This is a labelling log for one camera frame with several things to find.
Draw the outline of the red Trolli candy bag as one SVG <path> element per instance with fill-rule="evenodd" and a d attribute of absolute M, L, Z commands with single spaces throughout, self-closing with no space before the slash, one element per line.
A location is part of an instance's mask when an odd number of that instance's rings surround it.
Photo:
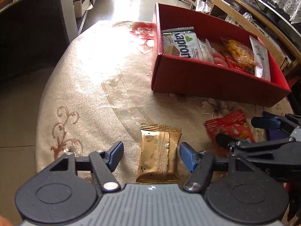
<path fill-rule="evenodd" d="M 250 143 L 255 142 L 247 118 L 242 110 L 236 110 L 221 118 L 208 120 L 204 126 L 211 138 L 211 144 L 207 145 L 205 151 L 212 152 L 217 156 L 226 157 L 228 154 L 226 148 L 222 148 L 216 143 L 215 137 L 217 134 L 221 133 L 235 138 L 246 139 Z"/>

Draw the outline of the gold snack packet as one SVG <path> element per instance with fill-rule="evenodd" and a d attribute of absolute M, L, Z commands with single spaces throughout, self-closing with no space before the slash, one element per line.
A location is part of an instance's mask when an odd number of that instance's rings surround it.
<path fill-rule="evenodd" d="M 179 184 L 177 148 L 182 130 L 144 122 L 140 131 L 142 145 L 136 182 Z"/>

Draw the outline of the grey Weilong snack packet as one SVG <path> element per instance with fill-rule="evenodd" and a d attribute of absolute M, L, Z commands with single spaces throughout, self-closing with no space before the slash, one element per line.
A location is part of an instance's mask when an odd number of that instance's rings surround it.
<path fill-rule="evenodd" d="M 270 82 L 268 49 L 252 36 L 250 36 L 249 39 L 254 53 L 255 76 Z"/>

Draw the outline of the yellow puffed snack bag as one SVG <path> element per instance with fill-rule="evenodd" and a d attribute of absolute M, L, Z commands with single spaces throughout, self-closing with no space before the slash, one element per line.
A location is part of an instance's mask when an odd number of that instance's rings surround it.
<path fill-rule="evenodd" d="M 221 40 L 239 66 L 254 69 L 254 53 L 249 47 L 233 39 L 222 37 Z"/>

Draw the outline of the vacuum packed sausages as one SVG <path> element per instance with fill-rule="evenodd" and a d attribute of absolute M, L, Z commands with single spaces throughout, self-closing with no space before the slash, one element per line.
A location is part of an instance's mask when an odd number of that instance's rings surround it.
<path fill-rule="evenodd" d="M 228 63 L 226 62 L 224 56 L 220 53 L 218 53 L 214 48 L 212 49 L 212 53 L 211 53 L 212 57 L 213 57 L 213 62 L 216 65 L 222 65 L 224 67 L 228 67 Z"/>

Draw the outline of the Kaprons wafer packet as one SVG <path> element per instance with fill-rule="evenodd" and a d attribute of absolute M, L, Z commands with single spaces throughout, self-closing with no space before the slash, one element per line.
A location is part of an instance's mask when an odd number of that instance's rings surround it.
<path fill-rule="evenodd" d="M 163 52 L 166 55 L 202 60 L 203 54 L 194 27 L 162 30 Z"/>

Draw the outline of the dark blue biscuit packet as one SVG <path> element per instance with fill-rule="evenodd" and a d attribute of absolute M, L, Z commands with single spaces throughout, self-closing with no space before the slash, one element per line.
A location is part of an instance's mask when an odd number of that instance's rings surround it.
<path fill-rule="evenodd" d="M 278 139 L 284 139 L 288 138 L 289 134 L 287 134 L 285 131 L 282 130 L 267 130 L 267 139 L 268 140 L 278 140 Z"/>

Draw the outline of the red snack stick packet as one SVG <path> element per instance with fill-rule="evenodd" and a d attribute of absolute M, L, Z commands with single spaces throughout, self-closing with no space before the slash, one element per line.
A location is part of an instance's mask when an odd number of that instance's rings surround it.
<path fill-rule="evenodd" d="M 229 65 L 229 68 L 248 73 L 248 70 L 245 67 L 239 65 L 238 62 L 232 57 L 231 54 L 222 52 L 222 56 L 224 57 L 226 63 Z"/>

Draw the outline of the red cardboard box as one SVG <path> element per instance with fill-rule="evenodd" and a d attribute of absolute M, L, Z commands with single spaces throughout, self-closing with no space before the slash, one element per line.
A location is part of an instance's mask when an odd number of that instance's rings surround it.
<path fill-rule="evenodd" d="M 250 46 L 252 33 L 217 17 L 189 9 L 156 4 L 153 16 L 154 48 L 151 89 L 155 92 L 212 97 L 221 100 L 272 107 L 288 96 L 290 87 L 269 54 L 271 80 L 196 59 L 166 55 L 161 32 L 194 27 L 199 39 L 221 44 L 221 38 Z"/>

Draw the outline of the beige floral tablecloth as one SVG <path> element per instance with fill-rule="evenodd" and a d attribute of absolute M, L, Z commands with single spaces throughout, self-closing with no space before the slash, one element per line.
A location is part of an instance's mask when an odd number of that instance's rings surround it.
<path fill-rule="evenodd" d="M 273 107 L 151 89 L 153 25 L 150 22 L 101 21 L 69 45 L 51 74 L 40 101 L 36 168 L 46 168 L 64 154 L 84 157 L 108 150 L 117 141 L 124 156 L 114 175 L 134 183 L 144 122 L 181 129 L 181 141 L 197 151 L 224 156 L 205 122 L 241 110 L 247 120 L 263 111 L 292 113 L 287 98 Z"/>

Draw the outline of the clear wrapped round rice cake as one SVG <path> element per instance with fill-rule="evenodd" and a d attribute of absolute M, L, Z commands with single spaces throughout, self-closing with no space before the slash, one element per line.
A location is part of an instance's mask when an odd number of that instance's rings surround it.
<path fill-rule="evenodd" d="M 201 52 L 199 53 L 199 59 L 205 62 L 214 63 L 213 56 L 210 53 L 207 44 L 204 41 L 198 39 L 199 47 Z"/>

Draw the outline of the wooden TV cabinet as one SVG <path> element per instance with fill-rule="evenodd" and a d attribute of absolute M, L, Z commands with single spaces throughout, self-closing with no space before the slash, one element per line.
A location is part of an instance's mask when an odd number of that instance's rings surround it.
<path fill-rule="evenodd" d="M 188 1 L 190 8 L 195 10 L 205 0 Z M 300 24 L 291 24 L 288 16 L 274 3 L 269 0 L 207 1 L 211 7 L 208 14 L 228 19 L 258 35 L 285 75 L 300 73 Z"/>

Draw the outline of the white shopping bag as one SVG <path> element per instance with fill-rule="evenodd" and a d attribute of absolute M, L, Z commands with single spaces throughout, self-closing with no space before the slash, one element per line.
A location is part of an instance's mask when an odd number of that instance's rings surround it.
<path fill-rule="evenodd" d="M 213 4 L 210 0 L 196 0 L 196 12 L 210 13 Z"/>

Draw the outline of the dark coffee table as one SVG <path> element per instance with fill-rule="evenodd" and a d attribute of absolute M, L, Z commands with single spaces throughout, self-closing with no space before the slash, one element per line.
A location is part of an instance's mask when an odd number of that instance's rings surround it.
<path fill-rule="evenodd" d="M 1 78 L 54 66 L 78 36 L 73 0 L 20 0 L 1 10 Z"/>

